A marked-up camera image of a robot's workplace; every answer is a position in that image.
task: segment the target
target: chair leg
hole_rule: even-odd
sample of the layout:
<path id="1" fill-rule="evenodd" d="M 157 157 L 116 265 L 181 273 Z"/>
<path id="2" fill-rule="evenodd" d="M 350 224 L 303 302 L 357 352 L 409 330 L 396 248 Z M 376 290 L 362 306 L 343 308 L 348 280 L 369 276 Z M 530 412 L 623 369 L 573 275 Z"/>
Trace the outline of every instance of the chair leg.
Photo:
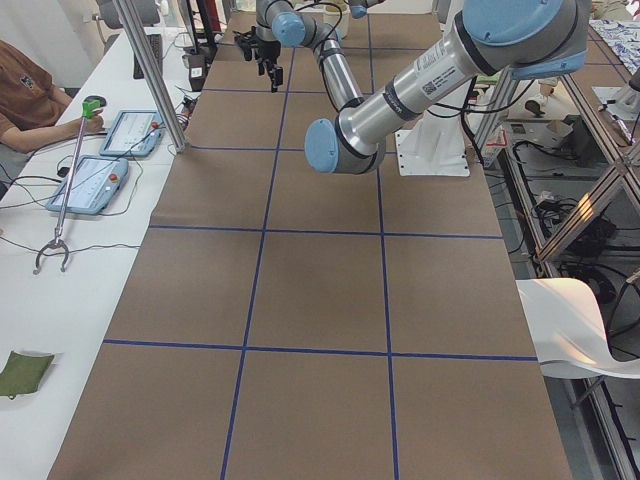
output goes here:
<path id="1" fill-rule="evenodd" d="M 576 401 L 575 401 L 575 402 L 573 402 L 573 403 L 571 404 L 571 409 L 574 409 L 574 408 L 576 408 L 576 407 L 580 406 L 580 404 L 581 404 L 582 402 L 584 402 L 584 400 L 585 400 L 589 395 L 591 395 L 591 394 L 593 393 L 593 391 L 594 391 L 596 388 L 598 388 L 602 382 L 604 382 L 604 378 L 605 378 L 605 377 L 604 377 L 604 375 L 603 375 L 603 376 L 601 376 L 601 377 L 598 377 L 598 379 L 597 379 L 595 382 L 593 382 L 593 383 L 589 386 L 589 388 L 587 388 L 587 389 L 582 393 L 582 395 L 580 395 L 580 396 L 576 399 Z"/>

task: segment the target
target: green pouch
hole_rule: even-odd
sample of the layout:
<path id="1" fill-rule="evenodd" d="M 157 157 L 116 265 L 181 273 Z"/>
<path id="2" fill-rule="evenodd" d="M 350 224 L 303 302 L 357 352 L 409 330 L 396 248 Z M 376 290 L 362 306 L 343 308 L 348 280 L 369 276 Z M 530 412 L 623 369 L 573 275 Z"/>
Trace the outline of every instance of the green pouch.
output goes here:
<path id="1" fill-rule="evenodd" d="M 4 370 L 0 373 L 0 396 L 13 400 L 16 395 L 37 391 L 53 357 L 31 357 L 11 352 Z"/>

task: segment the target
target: white table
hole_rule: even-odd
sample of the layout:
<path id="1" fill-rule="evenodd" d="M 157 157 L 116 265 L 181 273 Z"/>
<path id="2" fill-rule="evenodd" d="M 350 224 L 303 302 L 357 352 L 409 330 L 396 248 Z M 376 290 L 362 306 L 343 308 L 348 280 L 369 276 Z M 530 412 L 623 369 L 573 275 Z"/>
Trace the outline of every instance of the white table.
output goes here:
<path id="1" fill-rule="evenodd" d="M 182 62 L 182 49 L 172 46 L 179 35 L 175 28 L 147 29 L 162 33 L 166 53 L 163 73 L 172 103 L 177 106 L 190 90 L 188 71 Z M 186 37 L 179 36 L 176 45 Z M 156 109 L 147 83 L 133 80 L 133 53 L 125 34 L 113 44 L 97 66 L 60 122 L 77 118 L 82 100 L 88 95 L 107 99 L 103 117 L 110 125 L 122 109 Z M 86 139 L 82 153 L 95 154 L 101 139 Z M 61 148 L 44 149 L 34 156 L 22 175 L 56 176 L 56 165 L 73 152 L 75 142 Z M 169 174 L 175 150 L 167 132 L 152 154 L 140 161 L 143 174 L 131 206 L 123 215 L 68 215 L 62 238 L 70 249 L 90 245 L 140 245 L 150 214 Z M 126 208 L 140 167 L 130 163 L 129 177 L 105 213 Z M 52 194 L 54 185 L 25 180 L 36 198 Z M 13 186 L 0 206 L 29 202 L 24 189 Z M 39 250 L 53 238 L 58 215 L 37 204 L 0 210 L 3 237 Z M 45 258 L 39 275 L 33 275 L 35 253 L 0 241 L 0 367 L 11 350 L 20 353 L 55 354 L 40 390 L 9 400 L 0 397 L 0 478 L 45 479 L 91 371 L 104 333 L 118 303 L 136 257 L 132 248 L 90 250 L 72 255 L 67 271 L 60 271 L 61 257 Z M 113 392 L 126 395 L 126 392 Z"/>

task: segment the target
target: reacher grabber tool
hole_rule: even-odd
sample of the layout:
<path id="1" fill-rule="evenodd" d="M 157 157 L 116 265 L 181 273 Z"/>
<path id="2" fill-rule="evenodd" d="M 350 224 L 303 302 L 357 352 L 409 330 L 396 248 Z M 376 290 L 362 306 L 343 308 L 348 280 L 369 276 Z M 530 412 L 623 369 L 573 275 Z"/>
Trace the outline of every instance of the reacher grabber tool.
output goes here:
<path id="1" fill-rule="evenodd" d="M 104 107 L 107 104 L 107 101 L 103 97 L 99 97 L 97 95 L 90 95 L 84 99 L 82 102 L 82 117 L 80 119 L 80 131 L 78 132 L 78 140 L 76 141 L 76 147 L 73 151 L 73 158 L 71 160 L 71 167 L 69 168 L 69 173 L 67 174 L 67 183 L 64 189 L 64 195 L 62 197 L 62 206 L 60 208 L 60 213 L 58 215 L 58 223 L 56 224 L 55 229 L 53 230 L 53 240 L 47 243 L 44 247 L 40 249 L 38 255 L 36 256 L 36 268 L 33 270 L 34 275 L 38 275 L 42 268 L 41 260 L 42 257 L 45 256 L 45 252 L 47 250 L 60 250 L 62 249 L 62 254 L 64 255 L 62 259 L 62 265 L 60 266 L 60 271 L 65 271 L 65 266 L 69 261 L 69 247 L 64 243 L 62 239 L 62 232 L 64 227 L 64 220 L 67 214 L 67 205 L 69 204 L 69 197 L 71 196 L 71 189 L 73 188 L 73 177 L 76 173 L 76 169 L 78 167 L 78 157 L 80 156 L 80 149 L 82 148 L 82 139 L 84 137 L 84 133 L 87 128 L 87 120 L 90 120 L 95 115 L 94 111 L 98 108 Z"/>

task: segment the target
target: white chair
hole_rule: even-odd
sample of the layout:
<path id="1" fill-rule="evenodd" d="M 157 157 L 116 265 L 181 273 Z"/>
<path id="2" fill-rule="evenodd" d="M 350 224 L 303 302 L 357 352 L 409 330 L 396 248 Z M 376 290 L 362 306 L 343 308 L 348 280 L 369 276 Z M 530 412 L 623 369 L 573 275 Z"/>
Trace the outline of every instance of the white chair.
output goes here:
<path id="1" fill-rule="evenodd" d="M 518 292 L 542 374 L 554 378 L 640 378 L 640 359 L 611 356 L 600 308 L 591 288 L 574 278 L 518 280 Z"/>

